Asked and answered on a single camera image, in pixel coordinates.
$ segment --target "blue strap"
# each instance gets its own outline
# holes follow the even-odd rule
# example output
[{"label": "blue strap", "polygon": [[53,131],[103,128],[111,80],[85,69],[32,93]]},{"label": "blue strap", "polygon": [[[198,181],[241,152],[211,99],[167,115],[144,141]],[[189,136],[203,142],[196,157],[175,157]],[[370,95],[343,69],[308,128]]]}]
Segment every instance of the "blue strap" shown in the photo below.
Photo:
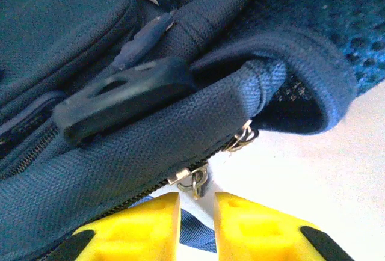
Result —
[{"label": "blue strap", "polygon": [[[144,197],[132,206],[139,205],[151,200],[151,196]],[[203,225],[196,217],[182,209],[180,227],[180,243],[199,250],[217,252],[215,244],[215,232],[206,225]]]}]

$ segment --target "black plastic buckle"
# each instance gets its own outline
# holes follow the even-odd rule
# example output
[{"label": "black plastic buckle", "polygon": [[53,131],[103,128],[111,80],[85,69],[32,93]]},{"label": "black plastic buckle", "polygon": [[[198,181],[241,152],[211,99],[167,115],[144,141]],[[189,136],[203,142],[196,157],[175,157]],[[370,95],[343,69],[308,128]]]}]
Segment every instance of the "black plastic buckle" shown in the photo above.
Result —
[{"label": "black plastic buckle", "polygon": [[164,58],[91,84],[56,106],[53,119],[74,145],[126,121],[138,120],[196,91],[185,60]]}]

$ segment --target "zipper teeth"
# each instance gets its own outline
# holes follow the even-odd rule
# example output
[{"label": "zipper teeth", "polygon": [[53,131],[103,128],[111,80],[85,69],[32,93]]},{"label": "zipper teeth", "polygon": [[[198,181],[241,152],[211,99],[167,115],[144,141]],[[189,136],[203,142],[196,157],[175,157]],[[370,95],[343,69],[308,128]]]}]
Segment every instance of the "zipper teeth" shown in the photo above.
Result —
[{"label": "zipper teeth", "polygon": [[21,160],[19,166],[15,168],[13,171],[9,172],[1,179],[4,180],[8,177],[14,176],[23,172],[28,168],[29,165],[32,164],[33,161],[41,154],[41,152],[47,148],[48,144],[58,135],[58,128],[53,124],[47,128],[47,130],[43,133],[43,137],[39,140],[35,147],[33,147],[27,155]]},{"label": "zipper teeth", "polygon": [[[216,149],[216,151],[212,152],[210,155],[208,155],[207,157],[203,158],[202,160],[200,160],[198,162],[195,162],[194,164],[191,164],[190,166],[188,166],[188,169],[192,171],[192,170],[195,170],[195,169],[198,169],[198,168],[202,167],[204,164],[207,163],[208,159],[210,159],[213,155],[215,155],[218,152],[224,150],[227,147],[227,143],[228,142],[223,144],[219,149]],[[115,214],[117,212],[120,212],[120,211],[122,211],[124,209],[127,209],[132,204],[136,203],[137,201],[143,199],[144,197],[150,195],[151,193],[155,192],[156,190],[162,188],[163,186],[165,186],[167,184],[168,184],[168,180],[165,179],[165,180],[159,182],[158,184],[156,184],[155,186],[151,187],[150,189],[145,190],[144,192],[136,195],[135,197],[132,197],[132,198],[128,199],[127,201],[123,202],[122,204],[120,204],[120,205],[112,208],[111,210],[105,212],[101,216],[96,217],[93,221],[99,220],[101,218],[110,216],[110,215]]]}]

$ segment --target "strap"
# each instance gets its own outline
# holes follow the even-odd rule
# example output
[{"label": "strap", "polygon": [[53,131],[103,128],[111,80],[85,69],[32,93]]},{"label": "strap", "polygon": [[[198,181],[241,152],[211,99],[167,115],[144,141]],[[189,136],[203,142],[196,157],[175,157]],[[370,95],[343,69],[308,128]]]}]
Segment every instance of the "strap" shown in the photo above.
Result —
[{"label": "strap", "polygon": [[178,55],[192,61],[251,0],[194,0],[180,8],[175,24],[150,54],[151,60]]},{"label": "strap", "polygon": [[259,129],[315,134],[333,128],[357,95],[356,79],[343,55],[327,40],[305,29],[277,28],[243,38],[192,64],[197,73],[212,66],[255,57],[277,58],[309,90],[310,102],[272,102],[254,118]]},{"label": "strap", "polygon": [[[136,206],[153,199],[151,196],[144,197],[132,206]],[[208,252],[217,252],[215,244],[215,232],[194,215],[182,209],[180,227],[180,243],[196,249],[205,250]]]}]

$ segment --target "blue fabric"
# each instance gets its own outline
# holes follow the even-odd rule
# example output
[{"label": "blue fabric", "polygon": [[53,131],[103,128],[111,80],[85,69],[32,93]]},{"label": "blue fabric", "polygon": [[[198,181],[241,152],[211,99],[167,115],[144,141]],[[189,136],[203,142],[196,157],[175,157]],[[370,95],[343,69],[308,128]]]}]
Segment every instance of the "blue fabric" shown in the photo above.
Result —
[{"label": "blue fabric", "polygon": [[194,0],[178,9],[174,26],[149,54],[149,60],[177,55],[192,61],[205,52],[251,0]]},{"label": "blue fabric", "polygon": [[[143,198],[132,206],[137,206],[149,200],[152,200],[151,196]],[[214,230],[202,224],[196,217],[183,209],[180,226],[180,243],[199,250],[213,253],[217,252]]]},{"label": "blue fabric", "polygon": [[1,0],[0,123],[139,27],[136,0]]},{"label": "blue fabric", "polygon": [[[252,36],[277,26],[307,28],[329,39],[354,69],[358,95],[385,79],[385,0],[254,0],[224,38]],[[296,82],[278,97],[300,98]]]},{"label": "blue fabric", "polygon": [[68,151],[57,137],[23,173],[0,182],[0,259],[33,260],[95,216],[215,152],[262,110],[285,77],[280,62],[250,61],[85,147]]},{"label": "blue fabric", "polygon": [[256,129],[298,134],[324,132],[340,122],[356,97],[354,72],[341,52],[306,29],[281,27],[240,37],[208,53],[191,68],[207,70],[256,56],[284,61],[289,74],[300,80],[300,96],[304,95],[296,101],[296,95],[280,99],[274,94],[270,104],[253,119]]}]

